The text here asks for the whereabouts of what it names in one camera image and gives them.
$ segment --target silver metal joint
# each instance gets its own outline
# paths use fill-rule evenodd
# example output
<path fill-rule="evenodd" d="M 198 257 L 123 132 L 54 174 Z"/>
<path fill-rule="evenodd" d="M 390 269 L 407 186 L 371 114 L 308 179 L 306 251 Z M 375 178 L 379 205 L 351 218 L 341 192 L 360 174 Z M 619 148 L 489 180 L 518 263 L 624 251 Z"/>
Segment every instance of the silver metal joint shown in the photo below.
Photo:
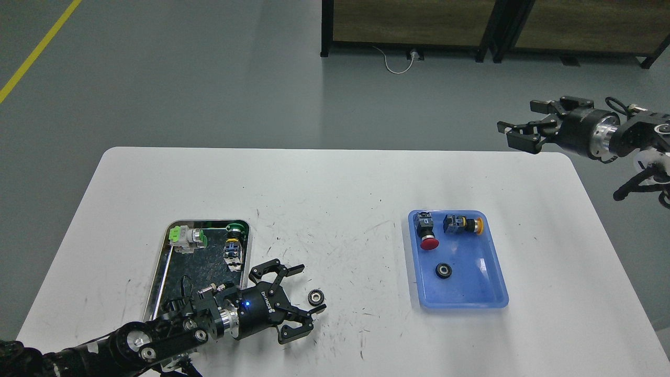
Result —
<path fill-rule="evenodd" d="M 619 118 L 614 115 L 608 115 L 598 122 L 589 141 L 589 149 L 593 157 L 605 161 L 614 156 L 610 152 L 610 141 L 618 126 Z"/>
<path fill-rule="evenodd" d="M 126 344 L 128 345 L 128 348 L 133 350 L 133 352 L 139 351 L 139 349 L 147 343 L 151 343 L 151 337 L 140 330 L 132 330 L 126 337 Z"/>
<path fill-rule="evenodd" d="M 670 125 L 669 124 L 659 124 L 654 127 L 654 131 L 661 135 L 670 135 Z"/>
<path fill-rule="evenodd" d="M 152 361 L 156 359 L 156 351 L 153 350 L 151 347 L 147 347 L 142 350 L 142 352 L 139 353 L 139 355 L 145 360 L 145 361 Z"/>
<path fill-rule="evenodd" d="M 191 240 L 193 242 L 202 242 L 202 230 L 200 228 L 191 231 Z"/>
<path fill-rule="evenodd" d="M 645 109 L 644 107 L 639 107 L 638 105 L 635 105 L 634 103 L 631 103 L 628 106 L 628 112 L 629 113 L 637 114 L 637 113 L 641 113 L 643 111 L 647 111 L 647 109 Z"/>
<path fill-rule="evenodd" d="M 204 332 L 203 330 L 196 330 L 196 333 L 195 333 L 194 336 L 199 341 L 206 341 L 207 340 L 207 333 Z"/>
<path fill-rule="evenodd" d="M 186 319 L 184 321 L 184 330 L 189 331 L 193 330 L 198 326 L 198 324 L 192 319 Z"/>
<path fill-rule="evenodd" d="M 205 292 L 209 292 L 210 290 L 215 290 L 216 289 L 216 284 L 212 283 L 206 286 L 205 288 L 201 289 L 198 291 L 198 294 L 203 294 Z"/>
<path fill-rule="evenodd" d="M 237 337 L 240 325 L 237 308 L 229 302 L 226 303 L 225 307 L 218 310 L 221 319 L 214 321 L 216 323 L 217 336 L 222 337 L 225 333 L 230 333 L 232 337 Z"/>

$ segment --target table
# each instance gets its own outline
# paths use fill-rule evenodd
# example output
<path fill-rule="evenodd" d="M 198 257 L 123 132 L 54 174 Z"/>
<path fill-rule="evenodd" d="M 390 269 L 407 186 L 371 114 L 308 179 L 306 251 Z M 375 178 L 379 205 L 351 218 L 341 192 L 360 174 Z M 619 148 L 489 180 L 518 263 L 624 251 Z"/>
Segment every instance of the table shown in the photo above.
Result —
<path fill-rule="evenodd" d="M 427 311 L 413 209 L 488 218 L 509 305 Z M 567 157 L 520 152 L 113 148 L 86 190 L 18 339 L 54 352 L 140 320 L 166 227 L 246 219 L 251 262 L 305 271 L 303 339 L 265 330 L 202 349 L 205 376 L 667 376 L 668 362 Z"/>

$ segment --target floor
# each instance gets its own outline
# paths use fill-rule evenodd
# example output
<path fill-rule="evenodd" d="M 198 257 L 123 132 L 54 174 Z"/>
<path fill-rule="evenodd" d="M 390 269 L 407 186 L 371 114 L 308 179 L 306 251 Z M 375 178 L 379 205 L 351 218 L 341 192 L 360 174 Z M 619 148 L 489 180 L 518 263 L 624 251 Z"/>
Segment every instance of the floor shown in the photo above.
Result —
<path fill-rule="evenodd" d="M 0 83 L 68 4 L 3 2 Z M 496 122 L 537 119 L 531 99 L 575 95 L 604 107 L 612 95 L 670 111 L 670 51 L 650 70 L 632 58 L 568 67 L 550 57 L 493 64 L 489 55 L 477 64 L 463 53 L 426 53 L 393 75 L 373 49 L 320 58 L 320 10 L 316 1 L 81 3 L 0 105 L 8 241 L 0 338 L 17 335 L 111 147 L 508 150 Z M 407 62 L 390 54 L 389 64 Z M 653 195 L 612 200 L 633 174 L 630 160 L 570 158 L 651 323 L 670 326 L 667 210 Z"/>

